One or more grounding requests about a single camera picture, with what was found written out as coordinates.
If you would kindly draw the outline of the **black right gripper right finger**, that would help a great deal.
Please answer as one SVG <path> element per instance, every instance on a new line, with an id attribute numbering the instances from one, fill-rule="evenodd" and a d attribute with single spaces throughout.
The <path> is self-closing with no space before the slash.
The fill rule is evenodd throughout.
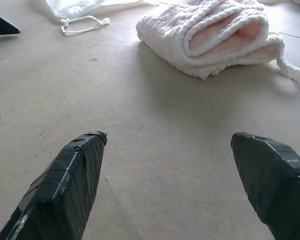
<path id="1" fill-rule="evenodd" d="M 234 133 L 230 145 L 260 221 L 276 240 L 300 240 L 300 156 L 289 145 L 246 132 Z"/>

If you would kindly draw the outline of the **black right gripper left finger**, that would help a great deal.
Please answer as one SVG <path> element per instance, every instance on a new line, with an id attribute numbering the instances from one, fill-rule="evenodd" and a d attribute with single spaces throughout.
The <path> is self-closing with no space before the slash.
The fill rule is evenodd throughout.
<path id="1" fill-rule="evenodd" d="M 107 135 L 83 134 L 65 145 L 32 182 L 0 240 L 80 240 L 93 208 Z"/>

